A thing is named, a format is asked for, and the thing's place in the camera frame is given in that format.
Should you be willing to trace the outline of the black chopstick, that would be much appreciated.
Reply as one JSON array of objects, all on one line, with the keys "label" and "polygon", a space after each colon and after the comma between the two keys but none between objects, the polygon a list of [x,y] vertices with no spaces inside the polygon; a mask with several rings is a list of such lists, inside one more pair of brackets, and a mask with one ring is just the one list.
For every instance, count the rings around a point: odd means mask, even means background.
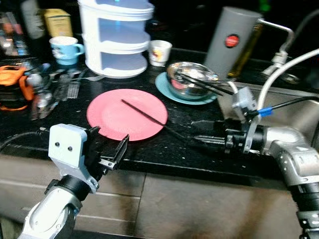
[{"label": "black chopstick", "polygon": [[206,89],[208,91],[211,91],[212,93],[224,93],[224,94],[228,94],[228,95],[233,95],[234,94],[232,91],[224,89],[223,87],[215,86],[212,83],[207,83],[207,82],[199,80],[197,78],[193,78],[193,77],[189,77],[187,75],[184,75],[182,73],[178,73],[176,75],[176,77],[184,78],[185,80],[190,81],[193,84],[196,84],[196,86],[199,86],[199,87],[204,88],[204,89]]},{"label": "black chopstick", "polygon": [[198,84],[198,86],[201,86],[201,87],[205,87],[207,89],[215,89],[217,91],[221,91],[222,93],[226,93],[226,94],[230,94],[231,92],[222,88],[222,87],[219,87],[219,86],[214,86],[212,83],[207,83],[205,81],[202,81],[202,80],[199,80],[197,78],[193,78],[193,77],[189,77],[187,75],[183,75],[183,74],[177,74],[177,77],[181,77],[181,78],[184,78],[190,82],[194,82],[194,84]]},{"label": "black chopstick", "polygon": [[161,125],[164,129],[168,130],[168,132],[170,134],[172,134],[173,136],[177,137],[178,139],[180,139],[181,141],[184,141],[187,144],[192,144],[194,143],[194,137],[191,136],[185,136],[182,135],[180,133],[178,133],[176,130],[172,129],[171,127],[167,126],[166,124],[162,123],[161,121],[153,118],[152,116],[150,116],[149,114],[146,114],[146,112],[143,112],[141,109],[135,107],[134,105],[132,105],[129,102],[126,102],[125,100],[121,99],[120,100],[122,103],[124,103],[125,105],[127,105],[128,107],[130,107],[131,109],[134,109],[136,112],[140,113],[142,116],[145,116],[145,118],[149,119],[150,121],[153,121],[153,123],[156,123],[157,125]]}]

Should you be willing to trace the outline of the grey kitchen base cabinet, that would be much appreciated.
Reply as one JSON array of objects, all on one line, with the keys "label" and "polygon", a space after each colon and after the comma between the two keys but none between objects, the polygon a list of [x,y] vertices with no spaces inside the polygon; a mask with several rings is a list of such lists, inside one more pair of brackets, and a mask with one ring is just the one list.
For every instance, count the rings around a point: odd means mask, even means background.
[{"label": "grey kitchen base cabinet", "polygon": [[239,177],[183,177],[121,169],[106,175],[77,216],[80,239],[299,239],[296,205],[273,160],[229,161]]}]

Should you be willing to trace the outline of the pink plate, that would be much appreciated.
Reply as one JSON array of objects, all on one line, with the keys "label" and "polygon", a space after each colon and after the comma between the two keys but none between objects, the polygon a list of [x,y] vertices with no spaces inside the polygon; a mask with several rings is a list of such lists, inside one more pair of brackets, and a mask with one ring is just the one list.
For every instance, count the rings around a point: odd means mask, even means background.
[{"label": "pink plate", "polygon": [[122,102],[130,103],[155,120],[165,124],[166,106],[155,96],[141,90],[116,89],[94,98],[87,107],[87,121],[91,127],[99,126],[99,134],[109,139],[140,141],[156,135],[162,126]]}]

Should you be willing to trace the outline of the metal fork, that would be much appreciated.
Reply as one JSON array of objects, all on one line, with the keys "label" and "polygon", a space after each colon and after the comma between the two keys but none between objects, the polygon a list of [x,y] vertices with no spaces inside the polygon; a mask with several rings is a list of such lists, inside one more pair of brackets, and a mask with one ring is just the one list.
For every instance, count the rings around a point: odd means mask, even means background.
[{"label": "metal fork", "polygon": [[54,98],[57,102],[64,102],[68,94],[68,85],[72,77],[69,74],[61,74],[57,80],[57,88],[54,91]]},{"label": "metal fork", "polygon": [[67,99],[75,99],[78,97],[78,90],[80,88],[80,78],[85,71],[73,71],[70,73],[71,80],[67,85]]}]

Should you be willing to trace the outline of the teal plate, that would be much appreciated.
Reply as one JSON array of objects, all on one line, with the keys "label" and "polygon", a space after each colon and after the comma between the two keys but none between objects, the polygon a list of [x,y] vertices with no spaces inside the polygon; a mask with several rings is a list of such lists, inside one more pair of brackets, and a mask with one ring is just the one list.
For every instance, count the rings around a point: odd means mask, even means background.
[{"label": "teal plate", "polygon": [[166,72],[163,72],[157,75],[155,79],[155,86],[157,87],[158,91],[160,91],[160,93],[162,93],[162,95],[164,95],[165,97],[173,100],[174,102],[178,102],[185,105],[205,105],[205,104],[214,102],[217,99],[217,96],[215,94],[202,98],[201,100],[194,100],[194,101],[183,100],[176,97],[170,90],[170,85],[168,82],[168,77]]}]

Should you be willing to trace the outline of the stainless steel bowl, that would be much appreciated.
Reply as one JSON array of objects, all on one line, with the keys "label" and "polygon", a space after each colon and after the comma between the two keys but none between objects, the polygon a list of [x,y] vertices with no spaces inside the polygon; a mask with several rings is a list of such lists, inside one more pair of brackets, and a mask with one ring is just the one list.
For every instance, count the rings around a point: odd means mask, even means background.
[{"label": "stainless steel bowl", "polygon": [[166,73],[171,93],[180,99],[190,102],[203,100],[204,98],[212,96],[213,93],[183,77],[178,77],[176,75],[177,73],[182,73],[183,75],[208,83],[218,80],[218,76],[214,71],[196,62],[174,62],[168,66]]}]

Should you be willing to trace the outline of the white tiered food container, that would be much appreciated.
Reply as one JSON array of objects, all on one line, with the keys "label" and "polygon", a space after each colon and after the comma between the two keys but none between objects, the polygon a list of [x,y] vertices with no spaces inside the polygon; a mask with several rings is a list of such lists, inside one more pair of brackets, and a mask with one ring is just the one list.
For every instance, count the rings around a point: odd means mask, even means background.
[{"label": "white tiered food container", "polygon": [[78,0],[86,65],[107,78],[130,78],[143,73],[142,55],[150,45],[146,21],[154,5],[148,0]]}]

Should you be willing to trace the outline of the yellow oil bottle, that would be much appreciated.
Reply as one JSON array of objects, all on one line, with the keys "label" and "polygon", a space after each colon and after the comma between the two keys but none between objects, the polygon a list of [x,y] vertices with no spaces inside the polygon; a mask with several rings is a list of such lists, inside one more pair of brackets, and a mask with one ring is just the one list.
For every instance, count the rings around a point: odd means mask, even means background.
[{"label": "yellow oil bottle", "polygon": [[253,31],[251,33],[251,36],[249,36],[249,41],[242,50],[241,54],[239,55],[239,58],[233,65],[231,71],[228,73],[229,78],[238,78],[241,75],[242,68],[244,68],[244,65],[249,60],[249,57],[251,56],[253,52],[253,48],[255,47],[258,38],[260,37],[262,33],[262,24],[258,23],[253,27]]}]

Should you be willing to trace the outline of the blue mug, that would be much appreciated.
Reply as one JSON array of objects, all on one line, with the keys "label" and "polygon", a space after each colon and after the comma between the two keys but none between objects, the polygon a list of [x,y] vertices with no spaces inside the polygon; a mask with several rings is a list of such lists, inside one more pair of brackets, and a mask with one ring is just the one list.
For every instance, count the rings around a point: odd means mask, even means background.
[{"label": "blue mug", "polygon": [[85,47],[78,39],[70,36],[56,36],[49,40],[52,54],[59,65],[75,65],[78,57],[85,53]]}]

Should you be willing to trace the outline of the white cartoon print cup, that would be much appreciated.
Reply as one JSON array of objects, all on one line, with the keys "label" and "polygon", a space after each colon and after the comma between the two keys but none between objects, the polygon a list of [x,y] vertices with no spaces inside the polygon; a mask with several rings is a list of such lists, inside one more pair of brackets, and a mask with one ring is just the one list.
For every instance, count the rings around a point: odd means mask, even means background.
[{"label": "white cartoon print cup", "polygon": [[158,67],[166,66],[171,48],[172,44],[168,41],[159,39],[150,41],[148,47],[150,64]]}]

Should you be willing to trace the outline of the orange black battery pack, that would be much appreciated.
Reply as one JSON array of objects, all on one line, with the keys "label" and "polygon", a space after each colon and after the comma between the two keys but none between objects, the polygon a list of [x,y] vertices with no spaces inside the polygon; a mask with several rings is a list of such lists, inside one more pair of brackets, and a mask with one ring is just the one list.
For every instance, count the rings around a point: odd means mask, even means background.
[{"label": "orange black battery pack", "polygon": [[26,82],[25,71],[25,67],[0,67],[0,110],[24,110],[32,102],[34,89]]}]

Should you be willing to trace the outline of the grey canister with red label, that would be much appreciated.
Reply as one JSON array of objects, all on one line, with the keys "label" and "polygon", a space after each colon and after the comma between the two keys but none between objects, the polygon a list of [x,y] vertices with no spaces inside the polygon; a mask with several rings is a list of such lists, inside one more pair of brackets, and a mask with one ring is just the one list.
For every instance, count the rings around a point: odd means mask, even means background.
[{"label": "grey canister with red label", "polygon": [[249,36],[261,13],[239,7],[225,6],[209,45],[204,65],[216,73],[219,80],[227,80],[228,73],[249,41]]}]

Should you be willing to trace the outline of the yellow box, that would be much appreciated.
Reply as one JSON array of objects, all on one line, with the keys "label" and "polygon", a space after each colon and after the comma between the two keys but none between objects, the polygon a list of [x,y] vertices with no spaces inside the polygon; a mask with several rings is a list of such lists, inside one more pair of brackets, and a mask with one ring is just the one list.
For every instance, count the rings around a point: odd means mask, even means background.
[{"label": "yellow box", "polygon": [[71,14],[63,9],[49,8],[44,10],[45,25],[52,38],[58,36],[73,37]]}]

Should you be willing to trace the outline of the silver faucet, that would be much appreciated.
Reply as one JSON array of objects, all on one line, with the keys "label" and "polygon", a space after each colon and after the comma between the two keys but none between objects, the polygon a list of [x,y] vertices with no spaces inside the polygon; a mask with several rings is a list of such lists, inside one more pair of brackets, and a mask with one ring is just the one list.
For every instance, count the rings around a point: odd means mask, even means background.
[{"label": "silver faucet", "polygon": [[287,38],[285,43],[283,43],[283,45],[280,46],[279,52],[277,52],[273,57],[274,64],[276,65],[285,64],[287,61],[287,57],[289,55],[287,51],[290,49],[290,46],[294,42],[294,39],[296,38],[296,34],[289,27],[278,25],[277,23],[267,22],[263,18],[260,18],[258,20],[258,23],[264,24],[266,26],[271,26],[276,29],[284,30],[287,33]]}]

